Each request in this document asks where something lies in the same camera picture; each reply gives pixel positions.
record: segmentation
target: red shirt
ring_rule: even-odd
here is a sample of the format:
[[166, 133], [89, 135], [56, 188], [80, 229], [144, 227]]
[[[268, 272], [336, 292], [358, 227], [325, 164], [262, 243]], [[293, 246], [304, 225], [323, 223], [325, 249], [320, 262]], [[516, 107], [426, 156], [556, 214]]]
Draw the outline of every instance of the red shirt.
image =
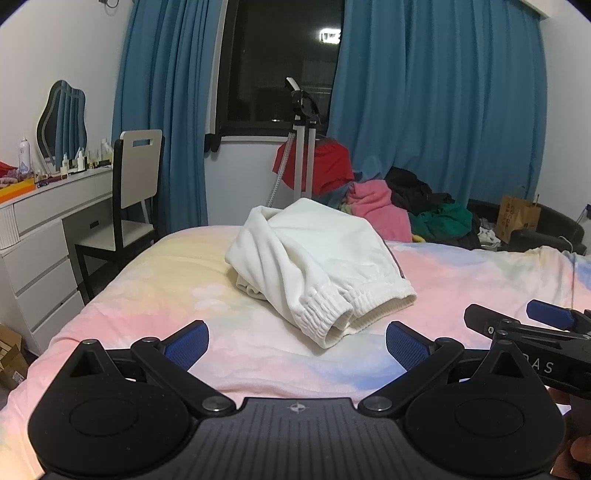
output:
[[[285, 152], [286, 143], [277, 150], [273, 172], [279, 171], [281, 159]], [[304, 145], [304, 161], [302, 166], [301, 189], [306, 187], [306, 167], [308, 151]], [[283, 182], [291, 189], [294, 187], [296, 176], [296, 142], [293, 142], [287, 166], [283, 174]], [[333, 138], [323, 138], [316, 141], [314, 149], [314, 176], [312, 178], [312, 194], [323, 195], [353, 181], [353, 168], [349, 158], [349, 150]]]

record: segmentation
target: metal screw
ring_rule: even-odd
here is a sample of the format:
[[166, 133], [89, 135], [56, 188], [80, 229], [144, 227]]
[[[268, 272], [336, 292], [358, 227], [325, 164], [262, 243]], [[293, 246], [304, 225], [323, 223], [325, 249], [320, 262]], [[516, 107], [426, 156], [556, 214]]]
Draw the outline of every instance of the metal screw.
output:
[[207, 411], [218, 412], [229, 409], [232, 406], [232, 401], [229, 398], [215, 395], [213, 397], [208, 397], [205, 400], [203, 400], [201, 405]]
[[392, 407], [392, 401], [386, 397], [368, 397], [363, 401], [363, 406], [371, 411], [384, 411]]

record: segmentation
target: wavy mirror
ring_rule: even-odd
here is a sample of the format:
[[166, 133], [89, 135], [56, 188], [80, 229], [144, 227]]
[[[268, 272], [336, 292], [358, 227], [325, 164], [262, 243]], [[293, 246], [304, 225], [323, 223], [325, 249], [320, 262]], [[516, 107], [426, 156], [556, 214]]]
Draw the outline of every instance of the wavy mirror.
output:
[[51, 87], [37, 125], [37, 143], [43, 158], [50, 159], [56, 170], [61, 167], [64, 153], [70, 159], [80, 147], [86, 149], [85, 103], [84, 92], [72, 88], [65, 80]]

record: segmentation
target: window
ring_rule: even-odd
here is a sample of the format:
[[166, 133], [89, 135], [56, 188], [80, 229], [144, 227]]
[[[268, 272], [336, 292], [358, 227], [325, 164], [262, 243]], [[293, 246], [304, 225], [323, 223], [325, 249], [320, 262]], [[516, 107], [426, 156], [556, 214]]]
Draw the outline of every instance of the window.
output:
[[285, 78], [317, 102], [326, 132], [344, 0], [229, 0], [217, 87], [220, 135], [287, 135]]

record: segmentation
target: cardboard box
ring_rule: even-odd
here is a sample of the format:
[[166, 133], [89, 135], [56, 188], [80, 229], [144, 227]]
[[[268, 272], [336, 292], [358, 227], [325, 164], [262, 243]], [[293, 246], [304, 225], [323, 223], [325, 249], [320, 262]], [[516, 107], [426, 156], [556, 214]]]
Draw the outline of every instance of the cardboard box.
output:
[[29, 366], [21, 353], [22, 337], [0, 325], [0, 384], [17, 388], [27, 377]]

